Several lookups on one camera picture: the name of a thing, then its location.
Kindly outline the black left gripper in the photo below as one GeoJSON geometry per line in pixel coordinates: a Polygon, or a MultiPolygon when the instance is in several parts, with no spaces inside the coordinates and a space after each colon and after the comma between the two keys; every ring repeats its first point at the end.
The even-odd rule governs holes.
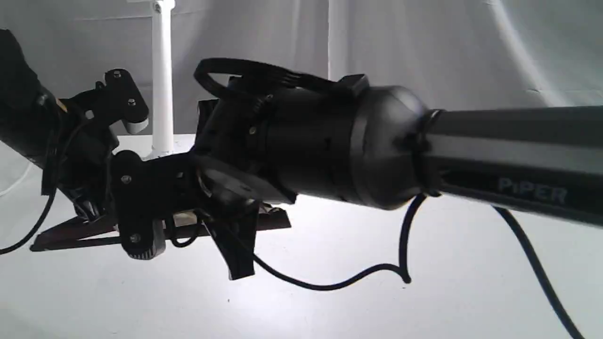
{"type": "Polygon", "coordinates": [[[52,129],[43,161],[42,193],[61,191],[76,214],[93,221],[106,212],[108,164],[119,145],[111,126],[127,133],[148,126],[149,108],[132,75],[112,69],[93,89],[57,103],[58,129],[52,129]]]}

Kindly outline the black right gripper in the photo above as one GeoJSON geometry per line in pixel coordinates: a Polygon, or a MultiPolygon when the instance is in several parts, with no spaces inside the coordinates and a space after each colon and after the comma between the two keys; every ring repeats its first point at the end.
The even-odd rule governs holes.
{"type": "Polygon", "coordinates": [[[289,229],[286,210],[258,202],[225,205],[201,188],[187,153],[143,161],[130,150],[109,162],[110,193],[122,248],[132,259],[151,260],[166,247],[170,231],[155,222],[198,211],[228,267],[231,281],[255,274],[253,250],[258,230],[289,229]]]}

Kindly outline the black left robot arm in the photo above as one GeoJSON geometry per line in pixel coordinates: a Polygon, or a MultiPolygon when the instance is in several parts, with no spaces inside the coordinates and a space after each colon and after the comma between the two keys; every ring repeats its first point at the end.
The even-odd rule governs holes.
{"type": "Polygon", "coordinates": [[[149,107],[125,69],[71,98],[56,98],[29,67],[21,45],[1,30],[1,141],[42,169],[41,193],[56,189],[84,220],[106,213],[108,161],[119,145],[111,126],[146,128],[149,107]]]}

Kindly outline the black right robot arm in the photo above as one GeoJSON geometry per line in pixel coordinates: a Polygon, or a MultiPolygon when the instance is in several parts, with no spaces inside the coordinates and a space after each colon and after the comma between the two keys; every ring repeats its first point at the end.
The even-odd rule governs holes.
{"type": "Polygon", "coordinates": [[[189,152],[111,160],[119,240],[130,258],[165,246],[163,221],[197,210],[233,279],[253,274],[228,231],[253,244],[263,204],[299,195],[395,210],[450,194],[602,225],[602,107],[429,109],[401,86],[338,81],[276,65],[206,58],[215,99],[189,152]]]}

